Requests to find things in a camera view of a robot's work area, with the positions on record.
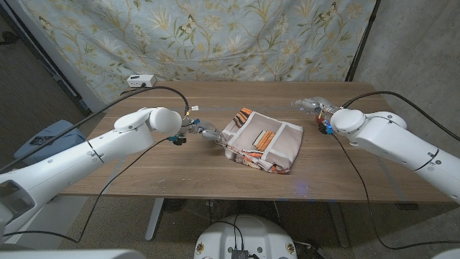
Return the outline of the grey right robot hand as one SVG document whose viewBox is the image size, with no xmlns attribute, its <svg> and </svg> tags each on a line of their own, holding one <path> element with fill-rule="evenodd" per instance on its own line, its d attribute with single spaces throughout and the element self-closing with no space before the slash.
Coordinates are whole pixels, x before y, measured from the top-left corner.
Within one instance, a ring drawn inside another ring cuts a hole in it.
<svg viewBox="0 0 460 259">
<path fill-rule="evenodd" d="M 340 110 L 340 107 L 333 105 L 330 101 L 320 96 L 294 100 L 290 104 L 305 111 L 307 114 L 314 114 L 324 119 L 330 119 L 335 112 Z"/>
</svg>

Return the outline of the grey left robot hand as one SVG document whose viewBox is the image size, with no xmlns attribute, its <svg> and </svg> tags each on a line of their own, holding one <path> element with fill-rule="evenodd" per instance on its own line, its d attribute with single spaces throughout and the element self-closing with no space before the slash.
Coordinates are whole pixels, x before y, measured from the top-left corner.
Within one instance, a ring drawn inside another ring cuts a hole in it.
<svg viewBox="0 0 460 259">
<path fill-rule="evenodd" d="M 187 133 L 200 134 L 206 140 L 225 142 L 225 137 L 220 130 L 210 122 L 204 122 L 200 119 L 184 119 L 178 133 L 181 135 L 186 135 Z"/>
</svg>

